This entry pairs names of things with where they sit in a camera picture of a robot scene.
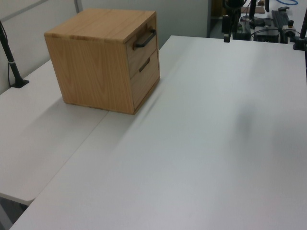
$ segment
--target drawer handle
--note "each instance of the drawer handle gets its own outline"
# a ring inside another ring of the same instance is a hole
[[[145,47],[157,35],[157,31],[155,29],[151,29],[150,32],[150,36],[143,43],[136,43],[134,46],[136,48]]]
[[[144,65],[141,66],[141,68],[139,69],[139,72],[140,72],[140,73],[141,73],[141,72],[143,71],[143,69],[148,65],[149,62],[150,62],[150,58],[148,58],[148,59],[145,61]]]

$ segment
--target wooden box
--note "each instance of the wooden box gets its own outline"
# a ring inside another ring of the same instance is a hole
[[[45,40],[65,103],[135,114],[160,80],[155,11],[87,9]]]

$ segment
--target black cable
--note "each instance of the black cable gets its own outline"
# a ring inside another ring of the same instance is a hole
[[[11,83],[10,83],[10,64],[8,63],[8,81],[9,81],[9,86],[11,86]]]
[[[250,0],[250,2],[249,2],[248,6],[246,7],[246,14],[245,14],[245,23],[244,23],[244,26],[246,26],[246,22],[247,22],[247,18],[248,18],[248,8],[249,8],[250,5],[251,5],[251,0]]]
[[[261,32],[265,32],[265,31],[270,31],[270,30],[278,30],[278,29],[263,29],[263,30],[258,30],[254,33],[252,33],[251,35],[255,35],[255,34],[258,34],[258,33],[261,33]]]
[[[0,27],[1,27],[1,30],[4,32],[6,41],[8,42],[8,36],[6,35],[5,29],[4,29],[1,21],[0,21]],[[9,86],[12,87],[11,83],[10,83],[10,64],[9,63],[8,63],[8,82],[9,82]]]
[[[6,35],[5,29],[4,29],[4,27],[3,27],[2,23],[1,23],[1,21],[0,21],[0,26],[1,26],[2,31],[4,32],[6,41],[8,41],[8,37],[7,37],[7,35]]]

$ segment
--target white desk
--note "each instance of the white desk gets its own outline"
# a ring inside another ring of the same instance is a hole
[[[305,229],[304,53],[172,36],[160,62],[143,108],[108,113],[12,230]]]
[[[107,111],[63,102],[51,61],[0,95],[0,196],[29,205]]]

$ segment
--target black metal handle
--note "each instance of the black metal handle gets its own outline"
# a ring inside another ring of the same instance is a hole
[[[143,43],[136,43],[134,46],[136,48],[145,47],[157,35],[157,31],[155,29],[151,29],[150,32],[151,35]]]

